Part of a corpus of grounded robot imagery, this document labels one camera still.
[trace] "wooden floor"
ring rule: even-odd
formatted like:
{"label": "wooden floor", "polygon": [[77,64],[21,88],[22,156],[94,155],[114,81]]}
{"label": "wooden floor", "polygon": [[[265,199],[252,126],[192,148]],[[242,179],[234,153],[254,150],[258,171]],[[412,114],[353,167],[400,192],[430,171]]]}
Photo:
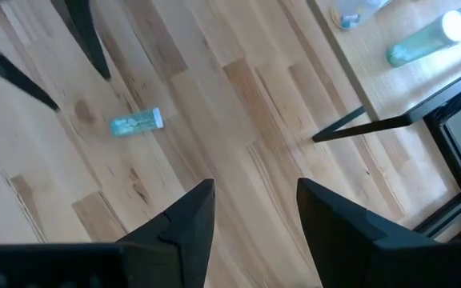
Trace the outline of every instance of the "wooden floor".
{"label": "wooden floor", "polygon": [[[458,191],[424,124],[310,141],[359,101],[305,0],[92,10],[110,82],[51,2],[0,5],[0,51],[62,108],[0,79],[0,243],[114,241],[214,178],[206,286],[315,287],[299,177],[409,227]],[[112,118],[156,106],[163,130],[111,137]]]}

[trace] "desk surface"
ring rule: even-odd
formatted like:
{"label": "desk surface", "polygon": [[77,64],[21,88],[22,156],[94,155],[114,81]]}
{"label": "desk surface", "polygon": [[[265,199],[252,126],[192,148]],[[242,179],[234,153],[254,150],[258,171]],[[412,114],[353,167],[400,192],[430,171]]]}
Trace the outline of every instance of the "desk surface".
{"label": "desk surface", "polygon": [[398,68],[385,56],[392,44],[460,8],[461,0],[393,1],[348,31],[331,20],[335,0],[307,1],[371,120],[402,114],[461,76],[461,43]]}

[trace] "wooden desk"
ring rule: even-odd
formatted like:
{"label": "wooden desk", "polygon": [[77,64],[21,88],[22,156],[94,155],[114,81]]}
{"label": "wooden desk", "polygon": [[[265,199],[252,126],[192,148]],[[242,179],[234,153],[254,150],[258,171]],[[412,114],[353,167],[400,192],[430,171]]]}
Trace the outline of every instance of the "wooden desk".
{"label": "wooden desk", "polygon": [[461,0],[395,0],[353,30],[332,22],[335,0],[307,2],[372,121],[406,112],[461,76],[461,43],[398,68],[385,56],[389,46],[460,8]]}

